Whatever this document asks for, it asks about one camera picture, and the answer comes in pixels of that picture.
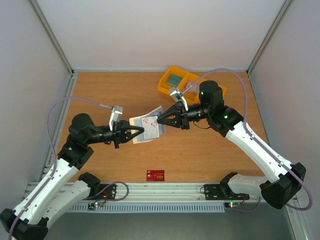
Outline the red VIP card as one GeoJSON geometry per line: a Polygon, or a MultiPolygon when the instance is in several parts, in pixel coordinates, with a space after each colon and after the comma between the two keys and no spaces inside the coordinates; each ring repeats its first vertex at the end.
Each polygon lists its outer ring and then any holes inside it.
{"type": "Polygon", "coordinates": [[[164,182],[165,171],[164,170],[147,170],[146,181],[147,182],[164,182]]]}

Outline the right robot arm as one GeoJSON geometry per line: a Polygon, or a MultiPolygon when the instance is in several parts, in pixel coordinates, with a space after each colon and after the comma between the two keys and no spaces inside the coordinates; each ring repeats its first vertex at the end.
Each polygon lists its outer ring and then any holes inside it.
{"type": "Polygon", "coordinates": [[[262,177],[237,172],[226,175],[220,181],[225,199],[236,194],[253,195],[282,209],[302,188],[306,168],[281,157],[257,136],[235,109],[224,104],[223,91],[215,81],[206,80],[199,85],[199,103],[187,105],[175,88],[170,94],[176,103],[158,117],[158,124],[188,130],[191,122],[205,119],[209,128],[238,146],[263,172],[262,177]]]}

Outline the white card orange logo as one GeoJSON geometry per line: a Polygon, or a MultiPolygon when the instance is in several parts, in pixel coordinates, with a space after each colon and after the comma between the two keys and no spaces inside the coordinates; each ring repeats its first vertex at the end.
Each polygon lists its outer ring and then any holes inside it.
{"type": "Polygon", "coordinates": [[[143,140],[151,141],[160,136],[159,125],[157,122],[157,116],[143,117],[141,120],[142,127],[144,128],[143,140]]]}

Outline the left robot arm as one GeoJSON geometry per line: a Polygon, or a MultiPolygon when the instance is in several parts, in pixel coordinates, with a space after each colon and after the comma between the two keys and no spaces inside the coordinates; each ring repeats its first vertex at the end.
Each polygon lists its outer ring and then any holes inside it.
{"type": "Polygon", "coordinates": [[[86,113],[76,115],[68,129],[66,143],[54,164],[32,192],[15,208],[4,209],[0,222],[10,240],[43,240],[51,225],[71,206],[81,200],[96,199],[104,189],[101,181],[85,172],[62,194],[60,189],[94,153],[91,144],[111,144],[118,148],[145,130],[114,116],[111,125],[94,125],[86,113]]]}

